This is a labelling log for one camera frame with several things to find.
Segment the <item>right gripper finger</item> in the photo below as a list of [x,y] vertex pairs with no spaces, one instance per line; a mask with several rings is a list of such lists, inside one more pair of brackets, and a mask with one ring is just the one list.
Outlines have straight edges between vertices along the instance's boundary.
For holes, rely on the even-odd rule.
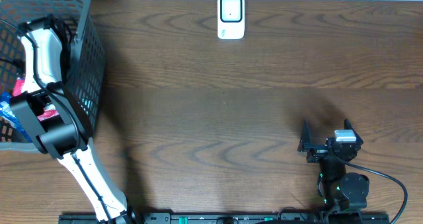
[[312,141],[311,141],[311,133],[309,129],[309,124],[305,120],[303,122],[303,128],[301,132],[301,137],[299,141],[299,145],[297,148],[298,152],[308,152],[313,147]]
[[344,129],[352,131],[352,133],[356,137],[356,143],[358,145],[362,145],[364,143],[363,139],[358,135],[358,133],[355,131],[355,129],[353,128],[352,124],[350,123],[350,121],[348,119],[344,120]]

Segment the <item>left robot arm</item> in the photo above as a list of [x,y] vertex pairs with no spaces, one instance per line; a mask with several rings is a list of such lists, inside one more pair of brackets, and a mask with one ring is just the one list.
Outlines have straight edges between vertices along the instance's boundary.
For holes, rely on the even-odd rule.
[[63,82],[71,62],[70,28],[47,15],[22,22],[16,30],[25,50],[25,78],[10,107],[31,146],[73,175],[98,223],[141,223],[103,167],[93,145],[91,121]]

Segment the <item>red purple snack packet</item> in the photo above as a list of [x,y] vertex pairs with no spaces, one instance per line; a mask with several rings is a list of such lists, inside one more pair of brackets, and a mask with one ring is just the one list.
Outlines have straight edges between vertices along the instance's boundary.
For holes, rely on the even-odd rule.
[[[24,85],[25,80],[23,78],[18,78],[12,91],[12,97],[18,96],[22,94],[22,88]],[[41,115],[38,115],[37,118],[39,121],[47,120],[48,118],[52,118],[54,116],[58,116],[59,113],[57,112],[54,105],[48,105],[44,108],[44,111]]]

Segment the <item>blue snack bar wrapper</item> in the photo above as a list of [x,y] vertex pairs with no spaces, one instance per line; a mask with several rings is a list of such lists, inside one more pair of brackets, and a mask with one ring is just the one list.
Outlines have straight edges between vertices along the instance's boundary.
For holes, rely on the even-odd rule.
[[6,119],[6,121],[8,121],[14,129],[19,131],[19,133],[23,135],[27,141],[31,142],[31,138],[11,110],[10,99],[11,95],[8,92],[3,92],[1,94],[1,116]]

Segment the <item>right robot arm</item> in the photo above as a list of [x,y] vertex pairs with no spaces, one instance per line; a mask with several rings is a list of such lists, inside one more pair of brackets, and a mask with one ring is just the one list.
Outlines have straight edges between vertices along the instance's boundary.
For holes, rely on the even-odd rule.
[[342,130],[334,131],[334,136],[320,145],[312,142],[309,125],[303,123],[297,150],[307,154],[308,163],[320,165],[317,187],[326,207],[318,213],[319,221],[346,222],[348,214],[358,218],[367,207],[368,177],[346,171],[346,164],[357,156],[363,143],[348,120]]

